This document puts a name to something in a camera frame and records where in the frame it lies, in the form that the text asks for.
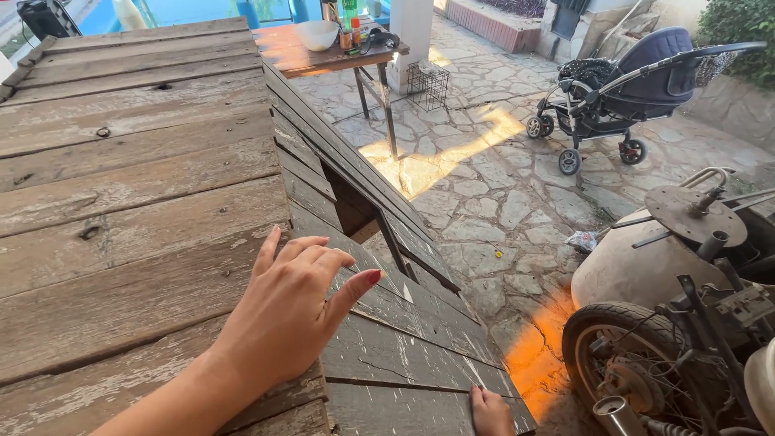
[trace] green bottle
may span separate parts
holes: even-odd
[[[348,32],[353,31],[353,18],[358,17],[358,0],[342,0],[344,10],[344,28]]]

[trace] red fingernail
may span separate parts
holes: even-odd
[[[369,273],[369,275],[366,276],[366,280],[369,281],[370,285],[376,285],[377,282],[382,280],[382,275],[384,273],[381,270],[372,271]]]

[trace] stone paving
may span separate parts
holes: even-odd
[[[570,144],[565,135],[530,140],[523,125],[554,83],[556,64],[504,54],[438,16],[430,55],[452,73],[447,107],[425,112],[395,96],[398,161],[384,139],[381,109],[369,120],[360,115],[352,71],[293,82],[437,233],[446,260],[470,281],[465,297],[504,352],[542,425],[538,434],[599,434],[570,393],[562,361],[562,326],[574,311],[567,289],[582,260],[563,240],[605,227],[639,208],[652,187],[707,166],[734,167],[746,180],[773,185],[775,157],[678,115],[633,129],[649,146],[642,164],[606,157],[619,138],[590,141],[581,148],[589,157],[581,172],[567,177],[557,167]],[[369,104],[377,107],[370,97]]]

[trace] tire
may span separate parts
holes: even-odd
[[[574,175],[581,168],[581,154],[575,148],[566,148],[560,153],[560,159],[557,164],[560,166],[560,172],[565,175]]]
[[[646,159],[649,153],[646,144],[641,140],[630,140],[619,151],[619,157],[625,165],[637,165]]]
[[[541,122],[543,124],[541,136],[548,137],[554,131],[554,118],[551,115],[541,115]]]
[[[661,315],[655,315],[647,321],[643,321],[653,310],[643,306],[619,301],[591,304],[582,307],[571,315],[563,330],[563,358],[568,370],[570,382],[577,391],[579,397],[590,410],[599,400],[587,388],[584,375],[577,362],[577,342],[580,336],[589,328],[596,325],[609,325],[619,327],[625,331],[635,329],[633,334],[648,341],[658,353],[674,361],[678,357],[680,344],[684,338],[676,329],[676,342],[673,342],[673,324]]]
[[[543,132],[543,121],[538,116],[531,116],[527,122],[528,137],[533,140],[537,140],[541,137]]]

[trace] wire cage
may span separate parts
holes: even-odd
[[[431,64],[431,72],[423,72],[423,69],[426,68],[421,69],[419,62],[409,64],[407,93],[417,106],[428,112],[445,105],[450,73],[433,64]]]

